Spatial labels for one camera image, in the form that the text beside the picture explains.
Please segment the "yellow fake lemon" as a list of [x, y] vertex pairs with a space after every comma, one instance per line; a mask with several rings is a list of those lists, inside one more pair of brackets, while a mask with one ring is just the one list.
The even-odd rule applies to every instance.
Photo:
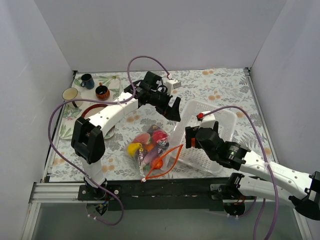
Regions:
[[139, 142], [136, 142], [136, 143], [130, 143], [127, 147], [127, 153], [129, 154], [130, 157], [134, 157], [136, 152], [142, 148], [142, 144], [139, 143]]

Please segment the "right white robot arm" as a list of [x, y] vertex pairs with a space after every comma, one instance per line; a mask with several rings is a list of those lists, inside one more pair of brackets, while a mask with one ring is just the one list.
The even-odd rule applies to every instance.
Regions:
[[224, 168], [234, 169], [222, 196], [240, 196], [278, 201], [295, 209], [306, 218], [320, 219], [320, 173], [292, 170], [263, 158], [236, 142], [224, 141], [218, 134], [219, 123], [213, 127], [187, 126], [185, 147], [202, 149], [211, 161]]

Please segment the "red fake apple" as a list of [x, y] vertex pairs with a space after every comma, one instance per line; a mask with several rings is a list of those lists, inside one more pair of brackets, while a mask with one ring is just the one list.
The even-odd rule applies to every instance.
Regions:
[[159, 141], [167, 141], [168, 137], [169, 137], [168, 134], [161, 129], [155, 130], [152, 133], [152, 141], [154, 143], [158, 143]]

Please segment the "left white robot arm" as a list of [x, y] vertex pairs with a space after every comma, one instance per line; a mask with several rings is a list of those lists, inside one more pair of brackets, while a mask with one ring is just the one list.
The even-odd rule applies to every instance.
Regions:
[[101, 158], [105, 147], [105, 135], [121, 119], [144, 105], [151, 105], [167, 120], [180, 122], [180, 102], [173, 96], [162, 78], [148, 71], [144, 79], [132, 82], [115, 100], [89, 118], [79, 117], [74, 124], [71, 147], [80, 157], [84, 170], [86, 191], [95, 199], [106, 196], [107, 180], [103, 174]]

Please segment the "clear zip top bag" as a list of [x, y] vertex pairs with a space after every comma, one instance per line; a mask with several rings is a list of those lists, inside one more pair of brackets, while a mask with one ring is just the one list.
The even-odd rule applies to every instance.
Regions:
[[152, 134], [156, 130], [163, 130], [158, 125], [151, 125], [147, 131], [138, 134], [129, 144], [141, 143], [142, 148], [130, 158], [137, 165], [141, 182], [158, 179], [169, 174], [178, 162], [183, 144], [171, 144], [170, 136], [165, 141], [153, 142]]

